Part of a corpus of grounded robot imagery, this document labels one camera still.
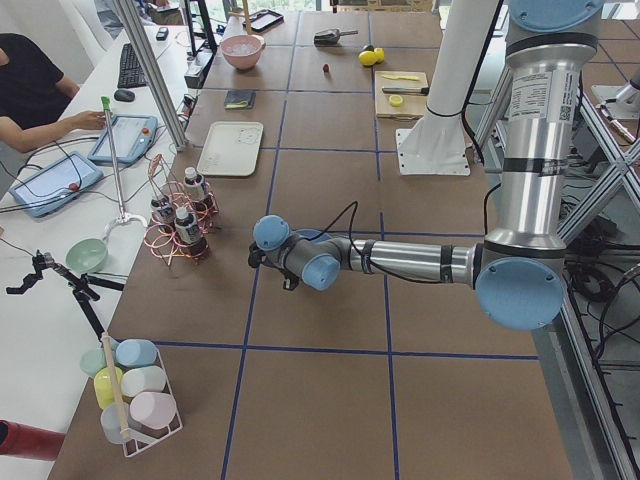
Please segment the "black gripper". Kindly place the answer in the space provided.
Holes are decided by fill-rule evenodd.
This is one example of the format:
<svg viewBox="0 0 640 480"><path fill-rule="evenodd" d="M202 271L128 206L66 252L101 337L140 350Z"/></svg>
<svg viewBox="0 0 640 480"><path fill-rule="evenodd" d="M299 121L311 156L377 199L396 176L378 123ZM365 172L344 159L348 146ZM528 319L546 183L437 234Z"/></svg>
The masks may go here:
<svg viewBox="0 0 640 480"><path fill-rule="evenodd" d="M278 270L283 275L282 288L284 290L295 290L299 285L300 278L276 261L271 260L267 253L258 247L256 242L252 242L249 245L248 265L253 269L265 266Z"/></svg>

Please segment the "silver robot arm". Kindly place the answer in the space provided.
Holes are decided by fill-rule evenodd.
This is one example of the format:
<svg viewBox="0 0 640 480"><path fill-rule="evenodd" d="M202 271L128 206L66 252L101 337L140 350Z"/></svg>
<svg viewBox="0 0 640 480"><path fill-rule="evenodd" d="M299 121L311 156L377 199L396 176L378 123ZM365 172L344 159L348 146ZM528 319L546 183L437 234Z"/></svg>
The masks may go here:
<svg viewBox="0 0 640 480"><path fill-rule="evenodd" d="M484 313L517 330L552 322L563 303L565 245L557 233L583 66L594 56L599 1L513 1L506 64L512 76L498 221L472 247L317 234L279 216L260 219L248 262L277 269L284 286L328 289L343 270L423 284L472 287Z"/></svg>

